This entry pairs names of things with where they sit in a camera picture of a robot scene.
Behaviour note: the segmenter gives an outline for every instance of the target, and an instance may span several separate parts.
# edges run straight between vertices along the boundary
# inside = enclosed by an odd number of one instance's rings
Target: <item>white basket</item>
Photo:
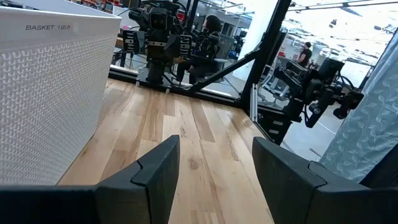
[[[54,185],[95,131],[121,18],[14,1],[57,12],[0,7],[0,184]]]

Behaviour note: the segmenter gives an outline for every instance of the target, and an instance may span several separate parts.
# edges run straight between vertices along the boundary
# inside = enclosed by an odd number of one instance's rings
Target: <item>hardwood floorboard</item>
[[[261,133],[242,110],[116,80],[106,84],[95,134],[59,184],[96,184],[174,134],[180,175],[169,223],[273,223],[251,157]]]

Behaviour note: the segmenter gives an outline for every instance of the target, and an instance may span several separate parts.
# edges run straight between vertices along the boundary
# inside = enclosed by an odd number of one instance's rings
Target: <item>person with dark hair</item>
[[[208,16],[203,24],[203,27],[203,32],[200,34],[200,38],[197,42],[197,46],[200,47],[197,47],[197,49],[207,48],[209,43],[206,41],[206,39],[210,36],[210,34],[219,35],[217,33],[221,31],[221,21],[216,16]],[[185,71],[188,71],[190,73],[189,83],[193,85],[197,82],[197,77],[202,77],[205,73],[214,72],[216,69],[216,63],[213,59],[205,60],[192,55],[190,60],[179,63],[177,68],[177,76],[180,81],[182,81]]]
[[[304,44],[304,49],[300,54],[300,57],[297,60],[297,63],[305,68],[308,65],[308,61],[310,60],[312,56],[312,51],[310,50],[311,43],[307,42]]]

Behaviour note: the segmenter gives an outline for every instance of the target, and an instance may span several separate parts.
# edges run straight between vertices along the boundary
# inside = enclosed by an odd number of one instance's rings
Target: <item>person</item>
[[[202,44],[203,36],[208,36],[214,32],[221,31],[221,21],[216,16],[208,16],[203,24],[204,31],[201,33],[201,39],[197,44]],[[185,71],[190,72],[189,83],[195,84],[197,77],[202,77],[205,73],[214,72],[216,63],[214,60],[207,61],[200,58],[192,58],[190,60],[179,63],[177,68],[177,77],[182,81]]]
[[[310,50],[311,43],[307,42],[304,44],[304,50],[301,52],[300,57],[297,60],[297,63],[305,68],[308,65],[308,61],[312,56],[312,51]]]

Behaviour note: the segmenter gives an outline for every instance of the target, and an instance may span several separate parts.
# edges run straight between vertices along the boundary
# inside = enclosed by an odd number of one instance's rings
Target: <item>patterned curtain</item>
[[[368,80],[365,97],[336,133],[320,162],[361,182],[398,144],[398,35],[394,35]]]

